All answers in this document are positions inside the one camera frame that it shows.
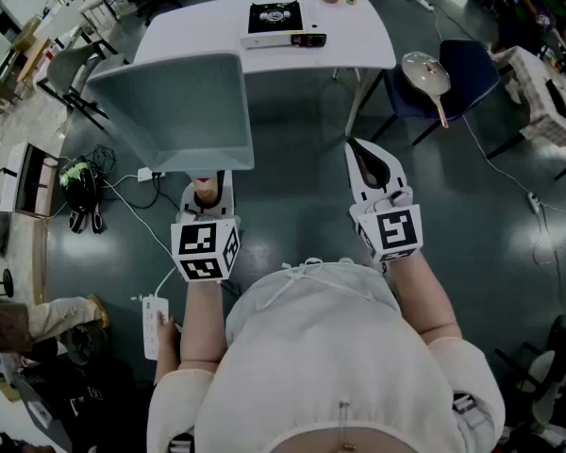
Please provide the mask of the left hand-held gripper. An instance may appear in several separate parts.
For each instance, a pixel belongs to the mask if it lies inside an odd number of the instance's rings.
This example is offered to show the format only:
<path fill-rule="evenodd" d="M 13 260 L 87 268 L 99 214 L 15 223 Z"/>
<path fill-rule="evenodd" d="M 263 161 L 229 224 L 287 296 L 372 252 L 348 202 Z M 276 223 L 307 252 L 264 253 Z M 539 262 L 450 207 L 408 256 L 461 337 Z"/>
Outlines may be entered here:
<path fill-rule="evenodd" d="M 176 222 L 171 225 L 171 254 L 187 282 L 229 279 L 241 249 L 233 174 L 225 170 L 218 173 L 218 179 L 220 199 L 216 207 L 198 207 L 190 183 L 181 195 Z"/>

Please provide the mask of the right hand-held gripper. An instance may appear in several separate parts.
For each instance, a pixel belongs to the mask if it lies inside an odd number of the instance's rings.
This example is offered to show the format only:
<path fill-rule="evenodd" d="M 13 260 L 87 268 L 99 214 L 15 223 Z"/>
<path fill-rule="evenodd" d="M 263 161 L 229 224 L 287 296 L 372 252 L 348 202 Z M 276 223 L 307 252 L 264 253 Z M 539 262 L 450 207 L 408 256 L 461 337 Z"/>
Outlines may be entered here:
<path fill-rule="evenodd" d="M 370 141 L 350 138 L 344 145 L 354 229 L 373 263 L 399 260 L 423 246 L 420 206 L 400 161 Z M 393 192 L 383 197 L 383 192 Z"/>

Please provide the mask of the grey rectangular tray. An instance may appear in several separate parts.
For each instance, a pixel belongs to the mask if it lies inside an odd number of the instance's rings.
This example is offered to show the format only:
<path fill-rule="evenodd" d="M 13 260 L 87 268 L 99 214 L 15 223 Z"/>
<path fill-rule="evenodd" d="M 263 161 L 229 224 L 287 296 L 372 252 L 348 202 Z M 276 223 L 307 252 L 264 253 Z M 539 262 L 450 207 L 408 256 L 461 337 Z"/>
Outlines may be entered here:
<path fill-rule="evenodd" d="M 123 65 L 93 74 L 87 86 L 118 138 L 154 172 L 211 178 L 255 166 L 236 53 Z"/>

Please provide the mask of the person's left forearm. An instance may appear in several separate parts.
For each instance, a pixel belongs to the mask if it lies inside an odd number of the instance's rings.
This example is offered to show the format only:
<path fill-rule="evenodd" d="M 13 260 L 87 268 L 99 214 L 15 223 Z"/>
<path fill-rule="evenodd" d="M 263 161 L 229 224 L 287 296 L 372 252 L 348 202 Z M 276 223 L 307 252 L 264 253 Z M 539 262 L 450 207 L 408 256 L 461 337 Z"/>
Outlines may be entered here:
<path fill-rule="evenodd" d="M 187 290 L 179 370 L 215 373 L 227 350 L 221 285 L 191 282 Z"/>

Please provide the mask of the person's right forearm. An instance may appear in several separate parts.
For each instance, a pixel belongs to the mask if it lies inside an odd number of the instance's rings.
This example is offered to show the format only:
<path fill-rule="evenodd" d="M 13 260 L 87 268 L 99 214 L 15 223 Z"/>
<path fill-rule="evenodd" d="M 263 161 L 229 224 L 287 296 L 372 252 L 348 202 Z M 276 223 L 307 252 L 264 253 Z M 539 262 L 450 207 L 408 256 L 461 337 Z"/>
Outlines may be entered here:
<path fill-rule="evenodd" d="M 389 269 L 403 317 L 426 344 L 462 338 L 449 297 L 419 251 L 390 261 Z"/>

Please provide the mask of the round pan with lid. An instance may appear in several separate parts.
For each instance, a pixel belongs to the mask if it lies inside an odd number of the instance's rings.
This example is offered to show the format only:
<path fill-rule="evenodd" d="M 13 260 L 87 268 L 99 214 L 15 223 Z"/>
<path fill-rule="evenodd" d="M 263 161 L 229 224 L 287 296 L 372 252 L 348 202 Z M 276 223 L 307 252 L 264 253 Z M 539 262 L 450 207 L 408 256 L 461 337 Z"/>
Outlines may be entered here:
<path fill-rule="evenodd" d="M 403 56 L 401 68 L 408 82 L 431 99 L 437 108 L 441 125 L 448 128 L 441 97 L 450 91 L 451 80 L 441 63 L 426 53 L 415 51 Z"/>

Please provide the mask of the black green gear bundle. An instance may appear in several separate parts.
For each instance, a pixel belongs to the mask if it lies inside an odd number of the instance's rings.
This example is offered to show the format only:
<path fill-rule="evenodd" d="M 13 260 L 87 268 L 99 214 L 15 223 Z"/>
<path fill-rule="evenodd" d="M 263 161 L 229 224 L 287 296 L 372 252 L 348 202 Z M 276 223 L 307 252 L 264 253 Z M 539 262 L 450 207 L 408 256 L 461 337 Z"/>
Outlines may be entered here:
<path fill-rule="evenodd" d="M 90 153 L 68 161 L 60 170 L 58 184 L 70 208 L 69 229 L 73 233 L 80 233 L 87 220 L 94 234 L 103 231 L 101 186 L 116 164 L 114 151 L 97 144 Z"/>

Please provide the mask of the dark blue chair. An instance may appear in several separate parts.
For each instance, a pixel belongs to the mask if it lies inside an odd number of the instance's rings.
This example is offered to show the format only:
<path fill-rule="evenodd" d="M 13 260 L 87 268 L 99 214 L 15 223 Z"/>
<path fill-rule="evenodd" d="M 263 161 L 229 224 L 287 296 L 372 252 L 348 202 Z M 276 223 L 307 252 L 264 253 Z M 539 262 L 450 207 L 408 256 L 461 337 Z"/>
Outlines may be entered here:
<path fill-rule="evenodd" d="M 439 63 L 450 77 L 450 90 L 441 96 L 441 106 L 448 122 L 456 121 L 479 104 L 500 82 L 500 74 L 484 45 L 473 40 L 444 40 L 440 44 Z M 441 126 L 440 114 L 425 93 L 415 88 L 402 65 L 382 70 L 375 79 L 373 92 L 384 82 L 392 115 L 370 138 L 376 142 L 397 120 L 425 120 L 430 126 L 413 143 L 418 144 Z"/>

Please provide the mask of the white table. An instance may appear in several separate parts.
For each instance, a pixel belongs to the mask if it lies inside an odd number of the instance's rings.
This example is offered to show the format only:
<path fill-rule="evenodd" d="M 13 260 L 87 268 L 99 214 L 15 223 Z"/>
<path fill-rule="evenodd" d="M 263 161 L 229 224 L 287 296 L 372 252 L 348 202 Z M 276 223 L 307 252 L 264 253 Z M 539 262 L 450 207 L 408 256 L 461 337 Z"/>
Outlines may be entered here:
<path fill-rule="evenodd" d="M 304 25 L 324 33 L 323 47 L 278 46 L 246 49 L 250 6 L 300 4 Z M 396 65 L 388 31 L 369 0 L 354 5 L 323 0 L 213 0 L 160 14 L 147 27 L 134 61 L 236 52 L 246 75 L 303 69 L 354 69 L 355 97 L 345 126 L 350 135 L 368 84 Z"/>

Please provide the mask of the person's white blouse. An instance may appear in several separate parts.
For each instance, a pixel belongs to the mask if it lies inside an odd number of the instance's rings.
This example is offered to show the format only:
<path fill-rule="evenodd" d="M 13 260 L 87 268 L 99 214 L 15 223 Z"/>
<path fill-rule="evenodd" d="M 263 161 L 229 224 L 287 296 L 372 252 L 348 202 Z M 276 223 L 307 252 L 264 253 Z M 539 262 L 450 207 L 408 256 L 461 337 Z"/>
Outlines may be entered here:
<path fill-rule="evenodd" d="M 389 265 L 311 258 L 223 309 L 215 373 L 179 370 L 182 326 L 158 319 L 148 453 L 491 453 L 502 436 L 485 355 L 463 337 L 426 344 Z"/>

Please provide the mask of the table with checkered cloth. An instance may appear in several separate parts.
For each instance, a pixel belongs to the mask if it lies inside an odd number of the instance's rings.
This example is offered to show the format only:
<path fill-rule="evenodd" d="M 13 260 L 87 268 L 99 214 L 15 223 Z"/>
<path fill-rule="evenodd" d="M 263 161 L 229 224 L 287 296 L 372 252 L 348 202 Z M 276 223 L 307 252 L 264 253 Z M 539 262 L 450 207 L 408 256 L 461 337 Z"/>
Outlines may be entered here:
<path fill-rule="evenodd" d="M 566 118 L 559 114 L 546 87 L 552 81 L 566 105 L 566 77 L 519 46 L 494 55 L 492 60 L 499 69 L 511 68 L 529 106 L 529 122 L 520 134 L 528 141 L 545 139 L 566 148 Z"/>

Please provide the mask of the grey chair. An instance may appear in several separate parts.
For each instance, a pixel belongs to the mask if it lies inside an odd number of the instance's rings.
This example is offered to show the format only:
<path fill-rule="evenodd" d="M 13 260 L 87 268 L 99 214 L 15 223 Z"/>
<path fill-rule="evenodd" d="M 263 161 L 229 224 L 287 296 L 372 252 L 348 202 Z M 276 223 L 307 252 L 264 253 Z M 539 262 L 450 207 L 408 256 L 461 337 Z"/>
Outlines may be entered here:
<path fill-rule="evenodd" d="M 123 53 L 118 52 L 108 42 L 99 40 L 82 47 L 61 50 L 55 54 L 47 64 L 45 78 L 40 79 L 37 85 L 67 109 L 77 110 L 88 121 L 103 130 L 104 127 L 93 115 L 98 114 L 105 119 L 108 119 L 108 116 L 98 107 L 96 102 L 84 99 L 81 92 L 74 87 L 78 72 L 93 57 L 99 58 L 99 63 L 94 68 L 94 71 L 98 72 L 129 64 Z"/>

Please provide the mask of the white open box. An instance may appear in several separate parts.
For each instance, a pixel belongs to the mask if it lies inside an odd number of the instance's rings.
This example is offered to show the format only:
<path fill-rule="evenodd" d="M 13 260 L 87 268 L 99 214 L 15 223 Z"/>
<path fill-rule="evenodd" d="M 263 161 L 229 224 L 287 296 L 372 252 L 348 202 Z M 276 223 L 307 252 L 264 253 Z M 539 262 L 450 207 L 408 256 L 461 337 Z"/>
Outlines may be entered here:
<path fill-rule="evenodd" d="M 52 195 L 58 173 L 58 157 L 29 142 L 12 147 L 0 198 L 2 212 L 19 213 L 38 219 L 50 216 Z"/>

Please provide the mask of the white chair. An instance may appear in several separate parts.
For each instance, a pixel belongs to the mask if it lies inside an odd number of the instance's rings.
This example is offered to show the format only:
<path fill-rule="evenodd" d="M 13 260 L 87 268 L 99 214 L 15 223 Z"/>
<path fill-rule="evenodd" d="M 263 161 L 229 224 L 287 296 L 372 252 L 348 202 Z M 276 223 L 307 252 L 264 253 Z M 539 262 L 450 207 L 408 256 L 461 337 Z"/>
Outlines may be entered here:
<path fill-rule="evenodd" d="M 554 321 L 545 349 L 528 342 L 522 349 L 534 356 L 528 366 L 495 351 L 517 383 L 507 397 L 509 424 L 493 453 L 566 453 L 566 316 Z"/>

